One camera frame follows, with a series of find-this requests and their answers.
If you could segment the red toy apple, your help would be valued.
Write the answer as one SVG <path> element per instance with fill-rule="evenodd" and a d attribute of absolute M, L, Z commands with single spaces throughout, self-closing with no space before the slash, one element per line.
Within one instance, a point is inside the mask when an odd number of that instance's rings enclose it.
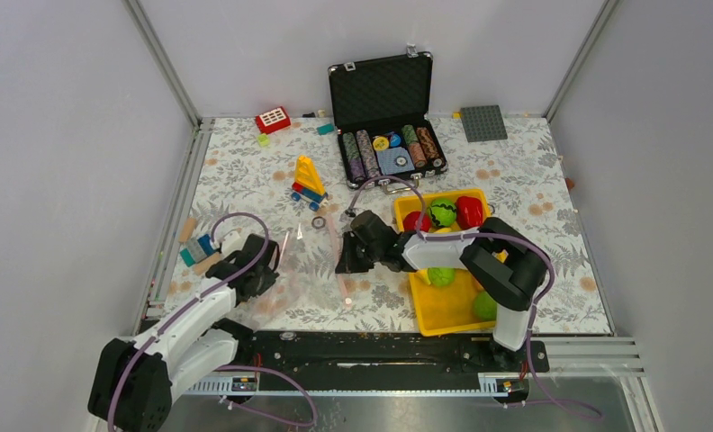
<path fill-rule="evenodd" d="M 425 212 L 412 211 L 402 219 L 403 230 L 417 230 L 430 232 L 433 228 L 430 217 Z"/>

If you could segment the clear zip top bag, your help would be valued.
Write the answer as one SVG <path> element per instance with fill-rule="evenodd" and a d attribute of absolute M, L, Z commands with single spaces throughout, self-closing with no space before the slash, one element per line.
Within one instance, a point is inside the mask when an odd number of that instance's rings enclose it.
<path fill-rule="evenodd" d="M 315 216 L 286 233 L 277 282 L 248 307 L 253 329 L 323 324 L 354 303 L 343 275 L 335 273 L 341 253 L 338 225 Z"/>

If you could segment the green striped toy watermelon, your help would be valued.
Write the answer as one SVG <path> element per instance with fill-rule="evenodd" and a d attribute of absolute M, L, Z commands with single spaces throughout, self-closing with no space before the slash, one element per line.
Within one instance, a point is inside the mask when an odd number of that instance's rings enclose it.
<path fill-rule="evenodd" d="M 427 208 L 427 215 L 436 228 L 448 228 L 457 217 L 456 204 L 446 198 L 437 198 Z"/>

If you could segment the red toy pepper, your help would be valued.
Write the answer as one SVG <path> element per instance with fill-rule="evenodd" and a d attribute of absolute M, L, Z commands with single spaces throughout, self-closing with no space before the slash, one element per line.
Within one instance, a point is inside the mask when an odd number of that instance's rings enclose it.
<path fill-rule="evenodd" d="M 478 228 L 484 219 L 483 203 L 479 198 L 464 195 L 456 200 L 456 223 L 461 230 Z"/>

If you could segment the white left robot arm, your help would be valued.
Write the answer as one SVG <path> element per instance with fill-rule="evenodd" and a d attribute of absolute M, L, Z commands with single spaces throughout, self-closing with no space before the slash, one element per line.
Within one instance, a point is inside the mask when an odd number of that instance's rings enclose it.
<path fill-rule="evenodd" d="M 218 326 L 241 303 L 263 295 L 278 277 L 285 243 L 230 234 L 197 294 L 136 337 L 117 337 L 101 354 L 87 403 L 93 416 L 122 431 L 157 431 L 176 400 L 206 374 L 251 364 L 246 325 Z"/>

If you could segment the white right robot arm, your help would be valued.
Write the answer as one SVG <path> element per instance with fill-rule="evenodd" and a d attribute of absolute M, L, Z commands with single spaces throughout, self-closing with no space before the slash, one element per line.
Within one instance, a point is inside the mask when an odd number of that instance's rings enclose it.
<path fill-rule="evenodd" d="M 399 232 L 372 211 L 350 222 L 335 266 L 338 275 L 364 274 L 381 264 L 395 273 L 431 267 L 468 272 L 497 306 L 492 361 L 512 371 L 527 358 L 537 304 L 555 282 L 546 252 L 505 221 L 489 217 L 477 228 L 451 233 Z"/>

